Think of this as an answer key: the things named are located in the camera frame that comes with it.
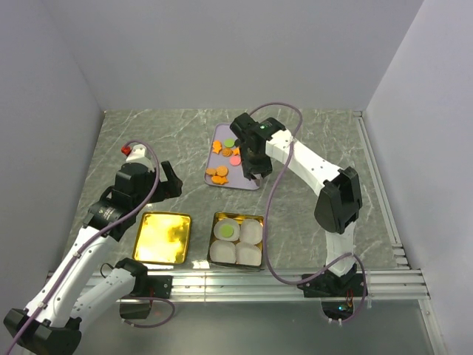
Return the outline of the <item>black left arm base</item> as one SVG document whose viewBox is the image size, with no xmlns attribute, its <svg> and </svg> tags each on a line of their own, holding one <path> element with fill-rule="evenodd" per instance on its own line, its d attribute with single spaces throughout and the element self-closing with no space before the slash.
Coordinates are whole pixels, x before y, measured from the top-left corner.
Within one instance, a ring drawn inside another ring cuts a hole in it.
<svg viewBox="0 0 473 355">
<path fill-rule="evenodd" d="M 173 277 L 170 275 L 148 276 L 142 279 L 131 294 L 120 299 L 119 314 L 127 325 L 149 329 L 165 325 L 175 314 L 176 306 L 170 300 Z M 152 315 L 154 305 L 163 303 L 170 308 L 169 315 L 155 324 L 138 324 L 138 320 L 147 320 Z"/>
</svg>

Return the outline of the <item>pink round cookie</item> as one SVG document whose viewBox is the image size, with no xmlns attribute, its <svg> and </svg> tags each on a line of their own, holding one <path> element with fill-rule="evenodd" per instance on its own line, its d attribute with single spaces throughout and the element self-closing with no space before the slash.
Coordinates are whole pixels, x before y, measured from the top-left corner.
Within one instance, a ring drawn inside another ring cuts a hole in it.
<svg viewBox="0 0 473 355">
<path fill-rule="evenodd" d="M 240 156 L 237 156 L 237 155 L 232 156 L 232 157 L 230 158 L 230 164 L 231 164 L 232 166 L 239 166 L 239 165 L 241 164 L 241 157 L 240 157 Z"/>
</svg>

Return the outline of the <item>gold tin lid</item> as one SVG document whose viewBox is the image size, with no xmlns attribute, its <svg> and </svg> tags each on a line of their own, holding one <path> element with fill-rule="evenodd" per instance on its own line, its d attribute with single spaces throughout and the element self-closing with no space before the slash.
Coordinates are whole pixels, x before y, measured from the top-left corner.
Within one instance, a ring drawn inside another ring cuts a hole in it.
<svg viewBox="0 0 473 355">
<path fill-rule="evenodd" d="M 133 249 L 133 259 L 142 263 L 181 265 L 186 261 L 191 217 L 174 212 L 145 212 Z"/>
</svg>

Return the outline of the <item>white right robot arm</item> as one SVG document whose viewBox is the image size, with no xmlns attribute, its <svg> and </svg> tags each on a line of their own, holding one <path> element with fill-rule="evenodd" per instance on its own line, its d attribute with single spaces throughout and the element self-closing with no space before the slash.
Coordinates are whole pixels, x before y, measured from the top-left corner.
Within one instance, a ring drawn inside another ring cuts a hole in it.
<svg viewBox="0 0 473 355">
<path fill-rule="evenodd" d="M 362 207 L 357 171 L 351 166 L 342 169 L 317 155 L 275 118 L 257 122 L 243 113 L 230 129 L 237 138 L 245 178 L 266 178 L 276 160 L 284 165 L 281 174 L 289 169 L 311 188 L 317 197 L 314 217 L 326 236 L 327 270 L 322 276 L 331 294 L 342 295 L 356 273 L 354 231 Z"/>
</svg>

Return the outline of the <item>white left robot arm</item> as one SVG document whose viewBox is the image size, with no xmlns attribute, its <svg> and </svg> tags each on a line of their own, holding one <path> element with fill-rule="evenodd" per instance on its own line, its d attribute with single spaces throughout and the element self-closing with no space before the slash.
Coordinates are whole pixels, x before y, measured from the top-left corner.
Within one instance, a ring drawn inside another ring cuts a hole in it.
<svg viewBox="0 0 473 355">
<path fill-rule="evenodd" d="M 144 264 L 128 257 L 89 291 L 95 267 L 118 244 L 148 202 L 178 197 L 183 182 L 171 164 L 125 162 L 99 201 L 89 207 L 83 227 L 66 258 L 40 292 L 24 307 L 12 308 L 4 326 L 19 345 L 34 354 L 73 354 L 87 328 L 120 299 L 168 302 L 156 292 Z"/>
</svg>

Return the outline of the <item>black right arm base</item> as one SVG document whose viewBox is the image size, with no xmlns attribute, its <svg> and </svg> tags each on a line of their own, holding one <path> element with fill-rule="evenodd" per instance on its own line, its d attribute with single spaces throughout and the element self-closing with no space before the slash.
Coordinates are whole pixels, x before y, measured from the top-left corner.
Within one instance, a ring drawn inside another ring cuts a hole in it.
<svg viewBox="0 0 473 355">
<path fill-rule="evenodd" d="M 358 273 L 354 265 L 347 274 L 337 277 L 326 271 L 317 278 L 300 283 L 297 288 L 304 298 L 321 298 L 323 314 L 329 322 L 343 325 L 362 309 L 368 296 L 366 273 Z"/>
</svg>

